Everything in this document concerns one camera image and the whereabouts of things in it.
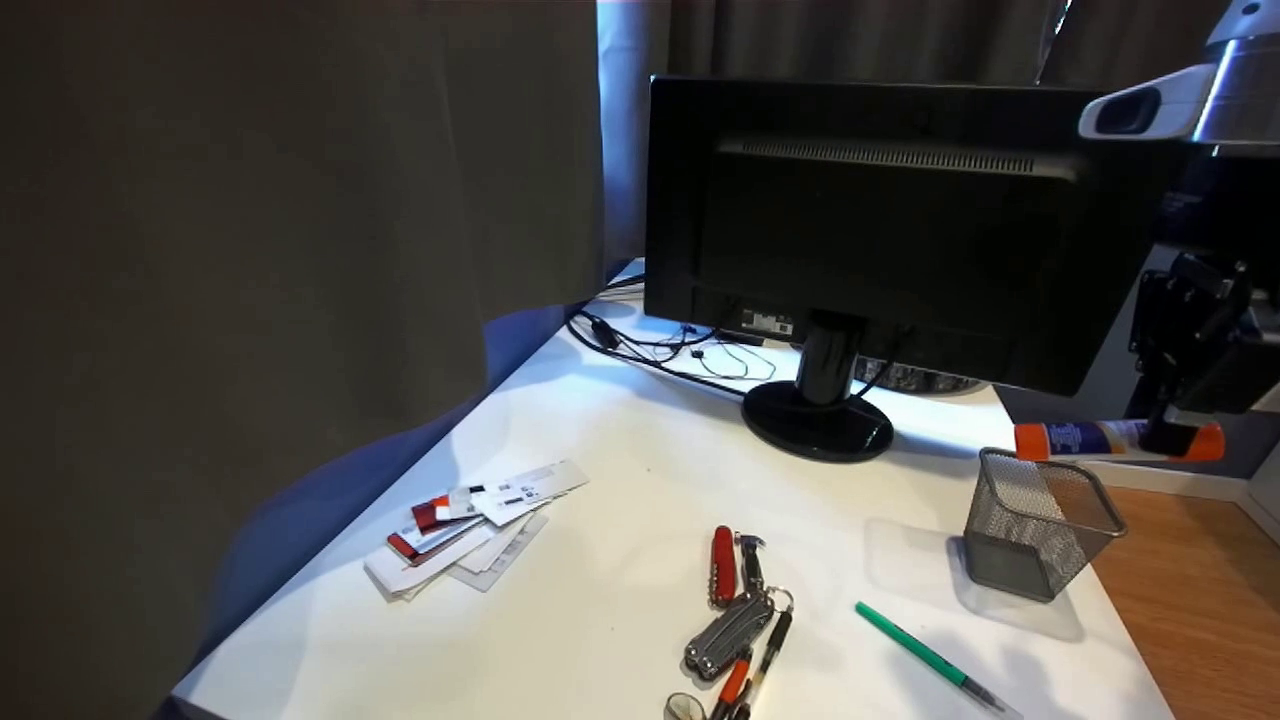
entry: monitor screen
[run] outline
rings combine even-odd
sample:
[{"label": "monitor screen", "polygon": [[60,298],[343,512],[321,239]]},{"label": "monitor screen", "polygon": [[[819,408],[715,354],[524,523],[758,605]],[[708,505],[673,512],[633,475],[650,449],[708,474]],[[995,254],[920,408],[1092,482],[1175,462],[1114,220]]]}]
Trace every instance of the monitor screen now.
[{"label": "monitor screen", "polygon": [[745,421],[863,462],[893,425],[850,360],[1074,393],[1192,148],[1088,144],[1092,91],[650,81],[650,315],[798,346]]}]

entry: pen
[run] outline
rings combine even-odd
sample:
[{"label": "pen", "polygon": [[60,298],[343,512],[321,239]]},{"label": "pen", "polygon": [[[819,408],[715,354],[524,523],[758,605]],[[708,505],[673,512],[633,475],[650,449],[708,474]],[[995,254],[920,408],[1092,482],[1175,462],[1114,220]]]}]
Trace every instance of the pen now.
[{"label": "pen", "polygon": [[955,685],[962,698],[981,699],[984,707],[990,707],[995,718],[1017,718],[995,694],[988,694],[984,685],[976,685],[962,670],[955,670],[950,661],[942,661],[934,647],[929,647],[922,639],[917,639],[913,634],[896,630],[889,617],[881,617],[873,605],[856,602],[850,605],[856,617],[863,617],[875,634],[885,634],[889,639],[896,639],[902,652],[913,652],[920,666],[929,666],[933,673],[938,673],[948,685]]}]

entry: pencil holder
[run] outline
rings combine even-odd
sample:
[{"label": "pencil holder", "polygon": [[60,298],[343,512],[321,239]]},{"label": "pencil holder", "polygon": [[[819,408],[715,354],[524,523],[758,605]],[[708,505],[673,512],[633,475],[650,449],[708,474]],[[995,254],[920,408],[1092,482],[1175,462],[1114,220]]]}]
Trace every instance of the pencil holder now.
[{"label": "pencil holder", "polygon": [[1046,605],[1121,531],[1092,474],[984,449],[958,556],[969,580]]}]

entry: wire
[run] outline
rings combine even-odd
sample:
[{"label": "wire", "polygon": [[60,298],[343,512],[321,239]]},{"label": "wire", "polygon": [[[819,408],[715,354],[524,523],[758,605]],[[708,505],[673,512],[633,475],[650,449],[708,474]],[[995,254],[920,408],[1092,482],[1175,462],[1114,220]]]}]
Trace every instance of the wire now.
[{"label": "wire", "polygon": [[782,597],[782,602],[787,602],[787,610],[796,610],[796,597],[792,597],[787,587],[766,585],[764,591],[766,591],[766,597]]},{"label": "wire", "polygon": [[875,376],[863,382],[863,389],[850,393],[850,401],[863,401],[863,397],[889,376],[889,369],[896,364],[896,354],[902,354],[913,335],[917,335],[917,327],[902,327],[902,332],[893,340],[893,348],[885,354]]},{"label": "wire", "polygon": [[576,307],[564,327],[569,327],[569,335],[576,335],[584,348],[592,348],[598,358],[612,358],[612,360],[624,360],[624,364],[639,364],[639,369],[650,369],[658,376],[674,376],[674,382],[687,382],[687,383],[700,383],[700,389],[715,389],[715,393],[726,393],[726,397],[745,397],[738,389],[722,389],[722,383],[710,383],[703,376],[669,369],[682,348],[696,348],[696,346],[710,340],[710,332],[696,332],[692,326],[682,326],[674,340],[639,340],[639,335],[619,332],[602,315],[594,315],[587,307]]},{"label": "wire", "polygon": [[[738,371],[721,371],[708,364],[708,354],[692,348],[687,358],[715,382],[772,382],[776,376],[776,364],[750,348],[736,348],[736,346],[722,346],[721,335],[710,335],[715,348],[738,369]],[[748,354],[750,360],[758,360],[766,371],[764,376],[750,376],[750,364],[738,358]]]}]

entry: desk surface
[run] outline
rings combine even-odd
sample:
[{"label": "desk surface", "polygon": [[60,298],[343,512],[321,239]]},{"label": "desk surface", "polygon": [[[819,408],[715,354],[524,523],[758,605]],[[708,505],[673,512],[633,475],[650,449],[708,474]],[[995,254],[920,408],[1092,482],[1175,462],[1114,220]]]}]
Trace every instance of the desk surface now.
[{"label": "desk surface", "polygon": [[1095,559],[1178,720],[1280,707],[1280,548],[1236,500],[1110,489],[1128,538]]},{"label": "desk surface", "polygon": [[[646,327],[636,298],[617,300],[602,298],[598,313]],[[1056,605],[1056,634],[955,602],[942,541],[962,527],[976,449],[1009,449],[1012,435],[995,397],[866,401],[896,421],[893,452],[811,465],[758,443],[733,397],[592,358],[558,332],[176,698],[272,720],[654,720],[669,694],[715,694],[681,673],[681,647],[710,619],[708,538],[733,523],[766,541],[766,585],[796,591],[754,720],[984,718],[856,619],[856,602],[1025,718],[1173,718],[1092,567]],[[545,512],[546,527],[492,591],[438,578],[388,605],[365,578],[360,559],[414,500],[557,462],[587,484]]]}]

